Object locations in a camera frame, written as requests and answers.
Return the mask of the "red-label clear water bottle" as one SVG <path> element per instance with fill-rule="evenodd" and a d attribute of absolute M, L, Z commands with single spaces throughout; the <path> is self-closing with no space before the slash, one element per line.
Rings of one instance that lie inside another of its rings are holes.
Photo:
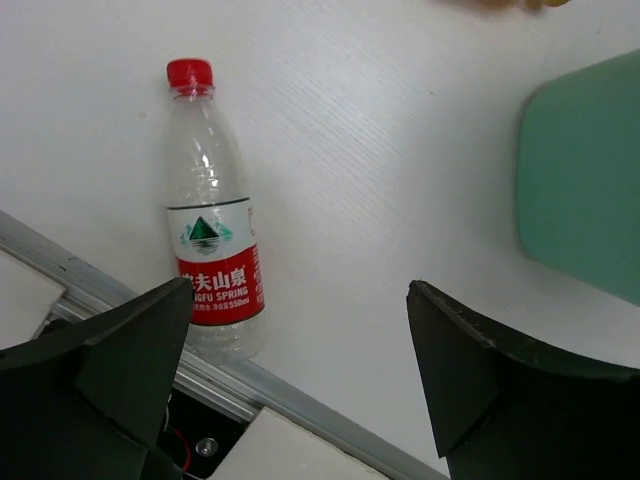
<path fill-rule="evenodd" d="M 253 205 L 239 146 L 215 96 L 211 64 L 166 67 L 166 211 L 178 272 L 193 286 L 188 348 L 211 364 L 249 359 L 264 345 L 264 289 Z"/>

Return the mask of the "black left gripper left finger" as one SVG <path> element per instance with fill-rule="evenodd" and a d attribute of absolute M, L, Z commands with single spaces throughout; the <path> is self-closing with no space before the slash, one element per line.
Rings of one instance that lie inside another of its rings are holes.
<path fill-rule="evenodd" d="M 191 315 L 174 278 L 2 350 L 2 478 L 181 478 L 157 438 Z"/>

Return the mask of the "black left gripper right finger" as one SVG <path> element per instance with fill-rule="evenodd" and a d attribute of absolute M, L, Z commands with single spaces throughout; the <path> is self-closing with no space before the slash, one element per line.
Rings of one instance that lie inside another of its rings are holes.
<path fill-rule="evenodd" d="M 639 373 L 554 347 L 410 284 L 411 336 L 454 479 L 635 479 Z"/>

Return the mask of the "orange juice bottle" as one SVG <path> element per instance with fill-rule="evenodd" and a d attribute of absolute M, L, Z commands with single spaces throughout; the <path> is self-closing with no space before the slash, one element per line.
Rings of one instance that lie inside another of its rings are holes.
<path fill-rule="evenodd" d="M 537 12 L 545 8 L 559 8 L 570 0 L 460 0 L 453 4 L 485 11 L 498 11 L 507 8 L 521 8 L 530 12 Z"/>

